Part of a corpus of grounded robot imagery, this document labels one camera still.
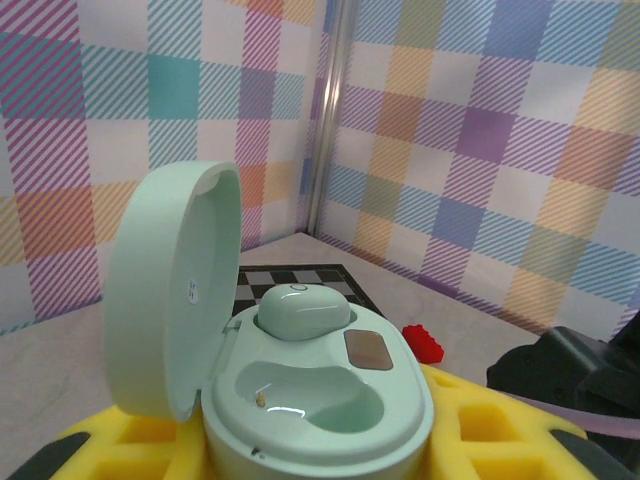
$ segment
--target earbud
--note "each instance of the earbud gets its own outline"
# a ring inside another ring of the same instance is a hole
[[[349,325],[351,308],[337,290],[323,285],[278,285],[264,294],[258,327],[280,340],[311,340]]]

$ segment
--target earbud case lid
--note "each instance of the earbud case lid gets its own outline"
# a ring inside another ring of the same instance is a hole
[[[134,192],[104,287],[107,381],[123,411],[191,417],[233,309],[241,204],[230,162],[166,165]]]

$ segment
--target red object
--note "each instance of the red object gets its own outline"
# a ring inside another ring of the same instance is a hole
[[[444,349],[422,325],[407,325],[402,336],[420,363],[440,363],[444,358]]]

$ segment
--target plaid wall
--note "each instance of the plaid wall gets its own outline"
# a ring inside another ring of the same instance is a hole
[[[2,2],[0,335],[101,298],[166,163],[235,159],[243,248],[294,231],[325,3]]]
[[[363,0],[349,68],[324,240],[536,332],[640,307],[640,4]]]

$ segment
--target metal pole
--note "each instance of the metal pole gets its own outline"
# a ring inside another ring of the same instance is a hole
[[[320,226],[320,206],[333,153],[333,138],[340,119],[340,100],[358,18],[359,3],[359,0],[336,1],[336,16],[333,20],[327,53],[327,80],[316,123],[313,148],[313,177],[308,225],[309,233],[314,237],[317,236]]]

